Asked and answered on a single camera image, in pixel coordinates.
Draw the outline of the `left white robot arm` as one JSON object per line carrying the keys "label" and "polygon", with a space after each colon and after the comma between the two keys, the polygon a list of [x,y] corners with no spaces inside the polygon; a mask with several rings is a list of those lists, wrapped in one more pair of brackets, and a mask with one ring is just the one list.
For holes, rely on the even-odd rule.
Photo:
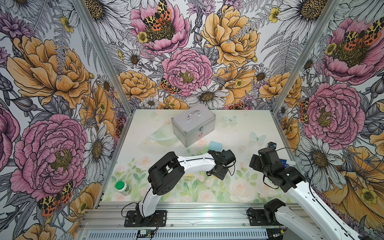
{"label": "left white robot arm", "polygon": [[152,216],[161,196],[170,192],[179,180],[195,172],[206,172],[208,176],[214,176],[224,180],[229,168],[233,167],[236,157],[230,150],[222,152],[208,151],[203,155],[182,157],[175,152],[168,152],[148,170],[149,189],[139,202],[137,210],[143,218]]}

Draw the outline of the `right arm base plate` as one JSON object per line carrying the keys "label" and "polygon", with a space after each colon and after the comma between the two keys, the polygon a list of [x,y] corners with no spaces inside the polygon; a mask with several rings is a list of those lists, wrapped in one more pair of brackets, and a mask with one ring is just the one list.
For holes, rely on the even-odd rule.
{"label": "right arm base plate", "polygon": [[271,216],[266,216],[264,209],[247,209],[247,217],[249,220],[250,226],[280,226],[283,227],[276,220],[273,220]]}

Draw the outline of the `blue memo pad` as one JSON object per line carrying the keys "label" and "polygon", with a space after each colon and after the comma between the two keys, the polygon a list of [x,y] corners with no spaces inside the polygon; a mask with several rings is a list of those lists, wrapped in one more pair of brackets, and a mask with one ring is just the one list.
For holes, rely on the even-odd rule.
{"label": "blue memo pad", "polygon": [[210,144],[209,144],[209,151],[221,152],[222,149],[223,149],[223,144],[222,143],[211,141]]}

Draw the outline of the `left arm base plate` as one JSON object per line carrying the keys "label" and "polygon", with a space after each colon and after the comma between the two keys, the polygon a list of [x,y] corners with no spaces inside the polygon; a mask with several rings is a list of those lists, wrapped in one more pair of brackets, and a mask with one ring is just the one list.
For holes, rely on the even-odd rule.
{"label": "left arm base plate", "polygon": [[155,211],[153,215],[144,218],[139,211],[128,211],[125,217],[124,227],[165,227],[167,222],[167,215],[167,211]]}

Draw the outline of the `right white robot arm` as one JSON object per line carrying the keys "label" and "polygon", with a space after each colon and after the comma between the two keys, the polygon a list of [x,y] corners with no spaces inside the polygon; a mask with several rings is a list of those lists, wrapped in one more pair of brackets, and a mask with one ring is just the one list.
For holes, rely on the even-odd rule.
{"label": "right white robot arm", "polygon": [[348,226],[331,211],[329,206],[312,189],[311,184],[294,167],[285,167],[275,148],[264,148],[253,155],[250,168],[260,172],[275,186],[293,198],[314,221],[308,223],[283,201],[273,199],[264,204],[263,211],[248,209],[251,224],[263,221],[268,225],[285,226],[303,240],[368,240],[358,230]]}

